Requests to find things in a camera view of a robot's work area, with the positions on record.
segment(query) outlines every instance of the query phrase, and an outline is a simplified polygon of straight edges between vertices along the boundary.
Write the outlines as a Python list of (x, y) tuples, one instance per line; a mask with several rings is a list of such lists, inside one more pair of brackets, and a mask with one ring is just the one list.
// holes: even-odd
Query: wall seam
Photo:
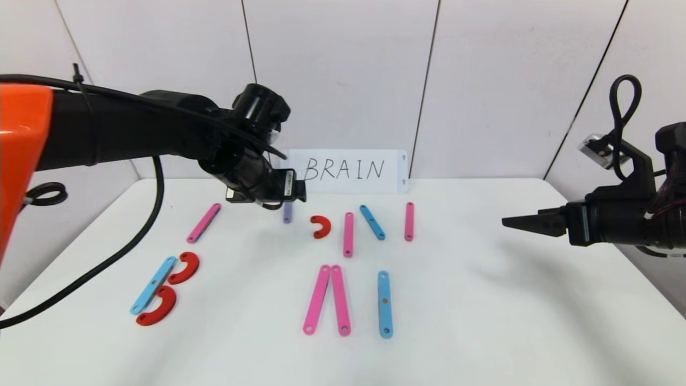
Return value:
[(424, 109), (424, 97), (427, 93), (427, 83), (429, 81), (429, 69), (431, 68), (431, 55), (434, 53), (434, 41), (436, 40), (436, 30), (438, 29), (438, 14), (440, 13), (440, 1), (436, 5), (436, 18), (434, 19), (434, 32), (431, 35), (431, 46), (429, 47), (429, 58), (427, 60), (427, 71), (424, 75), (424, 88), (422, 90), (422, 100), (419, 102), (419, 116), (417, 117), (417, 129), (414, 132), (414, 143), (412, 144), (412, 157), (410, 157), (410, 171), (408, 178), (412, 178), (412, 166), (414, 165), (414, 155), (417, 149), (417, 138), (419, 137), (419, 125), (422, 122), (422, 110)]

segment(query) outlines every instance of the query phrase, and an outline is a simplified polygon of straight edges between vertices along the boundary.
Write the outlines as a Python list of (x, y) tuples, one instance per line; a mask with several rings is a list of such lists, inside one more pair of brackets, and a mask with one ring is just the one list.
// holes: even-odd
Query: white sign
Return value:
[(308, 193), (406, 193), (404, 150), (288, 150), (280, 168), (292, 168)]

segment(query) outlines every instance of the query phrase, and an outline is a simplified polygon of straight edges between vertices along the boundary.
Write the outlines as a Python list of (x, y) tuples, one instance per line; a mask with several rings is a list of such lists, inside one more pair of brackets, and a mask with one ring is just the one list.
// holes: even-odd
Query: black cable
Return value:
[(170, 104), (158, 102), (156, 100), (152, 100), (149, 98), (142, 97), (140, 95), (135, 95), (135, 94), (129, 94), (125, 93), (123, 91), (118, 91), (118, 90), (112, 90), (112, 89), (107, 89), (105, 87), (98, 87), (98, 86), (93, 86), (91, 84), (82, 84), (80, 87), (76, 83), (69, 82), (67, 80), (61, 80), (61, 79), (55, 79), (55, 78), (46, 78), (44, 76), (34, 76), (34, 75), (23, 75), (23, 74), (8, 74), (8, 75), (0, 75), (0, 83), (24, 83), (24, 84), (41, 84), (43, 86), (48, 86), (48, 87), (55, 87), (57, 89), (64, 89), (64, 90), (71, 90), (71, 91), (79, 91), (80, 92), (80, 87), (82, 89), (88, 91), (89, 93), (92, 94), (98, 94), (118, 100), (125, 100), (127, 102), (133, 102), (138, 104), (139, 106), (146, 106), (146, 107), (152, 107), (154, 109), (161, 109), (161, 110), (166, 110), (166, 111), (173, 111), (175, 113), (185, 115), (186, 117), (193, 118), (195, 120), (198, 120), (199, 122), (203, 122), (215, 127), (222, 128), (226, 131), (228, 134), (235, 135), (236, 137), (245, 139), (246, 141), (249, 141), (250, 143), (258, 146), (258, 148), (263, 149), (265, 151), (268, 151), (272, 153), (273, 155), (278, 156), (281, 159), (287, 159), (287, 157), (277, 149), (271, 147), (267, 142), (263, 141), (262, 139), (259, 139), (258, 137), (255, 137), (254, 135), (246, 132), (239, 130), (238, 128), (235, 128), (234, 126), (231, 126), (227, 123), (224, 123), (221, 120), (218, 120), (214, 117), (210, 117), (205, 114), (201, 113), (196, 113), (195, 111), (191, 111), (188, 109), (184, 109), (179, 106), (173, 106)]
[(653, 251), (653, 250), (648, 249), (648, 248), (646, 248), (646, 247), (642, 247), (642, 246), (640, 246), (640, 245), (637, 245), (637, 246), (636, 246), (636, 249), (638, 249), (639, 251), (645, 253), (646, 255), (654, 256), (654, 257), (656, 257), (656, 258), (666, 258), (666, 257), (669, 256), (669, 255), (666, 254), (666, 253), (656, 252), (656, 251)]
[(47, 310), (48, 308), (54, 306), (57, 304), (60, 300), (64, 299), (67, 297), (67, 295), (71, 294), (72, 292), (76, 291), (79, 287), (82, 285), (86, 284), (90, 279), (93, 279), (98, 273), (101, 273), (105, 269), (107, 269), (110, 265), (116, 263), (119, 259), (124, 257), (127, 253), (129, 253), (138, 243), (145, 237), (145, 235), (148, 233), (152, 225), (154, 224), (155, 220), (157, 219), (157, 215), (160, 214), (160, 209), (162, 208), (162, 199), (164, 198), (165, 195), (165, 181), (164, 181), (164, 175), (162, 173), (162, 163), (160, 162), (160, 157), (154, 156), (152, 157), (152, 161), (155, 165), (155, 179), (157, 181), (157, 194), (155, 196), (155, 204), (152, 207), (152, 212), (150, 213), (150, 216), (148, 216), (147, 221), (143, 225), (140, 231), (131, 239), (131, 241), (128, 242), (128, 244), (124, 245), (120, 250), (118, 250), (114, 255), (111, 255), (107, 260), (101, 262), (95, 268), (91, 269), (90, 271), (86, 272), (84, 275), (79, 277), (77, 280), (72, 282), (70, 285), (64, 287), (60, 292), (56, 293), (55, 295), (52, 295), (48, 300), (45, 300), (43, 303), (31, 308), (28, 311), (25, 311), (24, 313), (21, 313), (15, 317), (11, 317), (9, 319), (5, 320), (0, 320), (0, 329), (7, 328), (7, 327), (12, 327), (14, 325), (17, 325), (23, 321), (27, 321), (28, 319), (31, 319), (32, 317), (40, 314), (41, 312)]
[[(57, 193), (54, 196), (44, 197), (46, 194)], [(64, 184), (59, 182), (46, 182), (30, 189), (26, 192), (24, 204), (22, 204), (21, 209), (24, 209), (26, 205), (35, 205), (39, 207), (45, 207), (50, 205), (57, 205), (64, 202), (69, 195), (67, 194), (67, 188)]]
[[(624, 116), (622, 116), (622, 112), (619, 110), (619, 100), (617, 99), (617, 91), (619, 90), (619, 84), (621, 84), (625, 80), (629, 81), (629, 83), (631, 83), (631, 85), (634, 87), (634, 97), (631, 100), (631, 104), (629, 105), (629, 108), (626, 110), (626, 113), (624, 114)], [(614, 146), (612, 149), (612, 166), (615, 170), (617, 178), (619, 178), (622, 181), (624, 181), (626, 177), (624, 176), (624, 173), (622, 173), (622, 169), (619, 164), (619, 147), (622, 144), (622, 134), (624, 133), (624, 127), (636, 112), (636, 108), (638, 108), (639, 106), (639, 103), (641, 101), (641, 93), (641, 82), (638, 80), (638, 78), (629, 74), (618, 77), (612, 83), (612, 86), (610, 86), (610, 110), (612, 111), (612, 118), (615, 121), (615, 128), (609, 134), (614, 135)]]

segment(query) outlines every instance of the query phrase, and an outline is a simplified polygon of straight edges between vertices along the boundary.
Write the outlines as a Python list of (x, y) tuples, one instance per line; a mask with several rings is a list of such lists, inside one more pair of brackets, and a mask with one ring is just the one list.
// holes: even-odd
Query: white table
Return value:
[[(164, 206), (128, 256), (42, 315), (0, 333), (3, 385), (684, 385), (686, 321), (610, 245), (571, 247), (507, 229), (502, 216), (565, 200), (534, 179), (418, 180), (405, 196), (313, 195), (294, 222), (225, 203), (202, 239), (185, 238), (214, 180), (168, 180)], [(134, 184), (10, 307), (54, 294), (128, 241), (154, 181)], [(415, 240), (403, 239), (405, 202)], [(378, 241), (358, 207), (386, 232)], [(355, 213), (355, 255), (342, 223)], [(314, 240), (315, 214), (333, 230)], [(162, 322), (129, 308), (164, 258), (194, 251)], [(317, 332), (302, 332), (321, 264), (343, 267), (352, 333), (336, 331), (329, 289)], [(391, 277), (395, 335), (379, 336), (377, 273)]]

